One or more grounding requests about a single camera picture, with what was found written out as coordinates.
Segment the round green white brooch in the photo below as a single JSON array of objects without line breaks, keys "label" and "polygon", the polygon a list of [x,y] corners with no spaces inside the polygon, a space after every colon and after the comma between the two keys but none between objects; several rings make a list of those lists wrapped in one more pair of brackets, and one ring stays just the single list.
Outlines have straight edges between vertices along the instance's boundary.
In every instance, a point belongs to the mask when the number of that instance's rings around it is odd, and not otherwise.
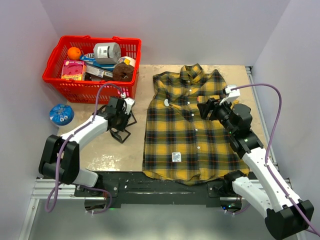
[{"label": "round green white brooch", "polygon": [[166,107],[168,107],[168,106],[170,105],[168,99],[165,99],[165,100],[164,100],[164,105],[165,105]]}]

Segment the yellow plaid shirt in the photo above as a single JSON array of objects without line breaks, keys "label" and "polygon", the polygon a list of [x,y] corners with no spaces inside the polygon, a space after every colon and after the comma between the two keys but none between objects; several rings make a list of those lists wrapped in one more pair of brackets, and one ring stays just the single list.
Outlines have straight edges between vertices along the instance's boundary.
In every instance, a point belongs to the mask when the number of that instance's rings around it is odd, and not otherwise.
[{"label": "yellow plaid shirt", "polygon": [[206,73],[199,64],[153,76],[142,162],[147,177],[194,185],[250,171],[232,150],[225,128],[202,119],[197,107],[210,98],[221,99],[226,85],[218,70]]}]

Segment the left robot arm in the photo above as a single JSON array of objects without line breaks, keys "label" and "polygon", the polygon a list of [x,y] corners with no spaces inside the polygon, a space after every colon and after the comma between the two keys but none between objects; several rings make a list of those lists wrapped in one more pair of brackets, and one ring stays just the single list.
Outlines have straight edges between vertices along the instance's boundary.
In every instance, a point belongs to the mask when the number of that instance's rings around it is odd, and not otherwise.
[{"label": "left robot arm", "polygon": [[105,132],[110,132],[115,140],[124,143],[131,135],[126,127],[137,123],[132,112],[134,105],[135,100],[130,97],[111,97],[107,105],[95,110],[87,121],[75,129],[60,136],[50,135],[44,145],[39,173],[59,183],[86,186],[88,193],[99,196],[104,184],[98,180],[97,173],[80,168],[80,152]]}]

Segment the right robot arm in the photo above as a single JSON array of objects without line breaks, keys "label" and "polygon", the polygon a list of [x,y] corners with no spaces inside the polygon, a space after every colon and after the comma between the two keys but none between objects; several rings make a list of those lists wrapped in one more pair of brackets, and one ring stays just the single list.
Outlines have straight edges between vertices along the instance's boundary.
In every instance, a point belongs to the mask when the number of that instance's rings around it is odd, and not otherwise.
[{"label": "right robot arm", "polygon": [[305,231],[314,213],[309,200],[302,200],[282,178],[257,135],[251,129],[251,108],[210,98],[197,105],[202,119],[219,121],[229,133],[232,150],[249,166],[261,184],[258,188],[240,170],[223,177],[223,192],[244,197],[264,218],[276,240]]}]

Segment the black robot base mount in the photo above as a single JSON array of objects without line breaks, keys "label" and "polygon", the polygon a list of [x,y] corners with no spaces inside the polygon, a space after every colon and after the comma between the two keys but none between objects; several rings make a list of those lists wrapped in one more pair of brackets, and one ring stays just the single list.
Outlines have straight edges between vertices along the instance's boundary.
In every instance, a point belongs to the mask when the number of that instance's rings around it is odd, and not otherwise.
[{"label": "black robot base mount", "polygon": [[245,207],[245,199],[225,192],[223,179],[196,185],[185,185],[172,180],[147,177],[140,171],[100,171],[97,188],[107,190],[111,196],[97,190],[77,187],[74,195],[84,198],[86,209],[101,209],[105,200],[112,208],[122,205],[204,205],[237,212]]}]

